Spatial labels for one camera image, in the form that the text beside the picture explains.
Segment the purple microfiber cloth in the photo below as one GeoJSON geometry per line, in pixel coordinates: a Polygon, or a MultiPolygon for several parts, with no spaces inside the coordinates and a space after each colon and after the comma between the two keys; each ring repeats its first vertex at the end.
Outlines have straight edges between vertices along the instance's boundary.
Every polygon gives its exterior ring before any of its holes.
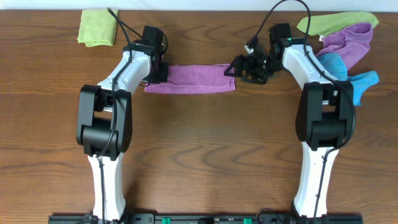
{"type": "Polygon", "coordinates": [[[227,64],[172,65],[166,83],[150,84],[147,93],[199,95],[235,91],[234,77],[224,76],[227,64]]]}

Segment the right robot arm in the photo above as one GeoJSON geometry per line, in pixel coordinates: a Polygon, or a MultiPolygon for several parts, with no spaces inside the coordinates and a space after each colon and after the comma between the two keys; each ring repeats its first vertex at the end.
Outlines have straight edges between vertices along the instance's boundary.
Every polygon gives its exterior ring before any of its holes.
{"type": "Polygon", "coordinates": [[[329,215],[326,196],[333,162],[354,124],[353,86],[333,77],[314,56],[304,38],[292,37],[288,23],[269,29],[271,49],[265,54],[257,39],[246,44],[224,71],[226,77],[263,85],[279,70],[289,72],[302,90],[295,131],[303,162],[292,216],[284,223],[352,223],[359,217],[329,215]]]}

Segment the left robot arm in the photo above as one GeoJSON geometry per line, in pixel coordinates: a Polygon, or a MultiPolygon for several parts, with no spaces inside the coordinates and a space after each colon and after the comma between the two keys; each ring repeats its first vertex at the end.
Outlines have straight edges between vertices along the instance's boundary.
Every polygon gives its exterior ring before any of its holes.
{"type": "Polygon", "coordinates": [[[122,164],[132,139],[132,95],[141,83],[167,80],[165,44],[133,42],[116,68],[97,85],[80,90],[76,141],[93,171],[95,206],[91,223],[121,223],[126,208],[122,164]]]}

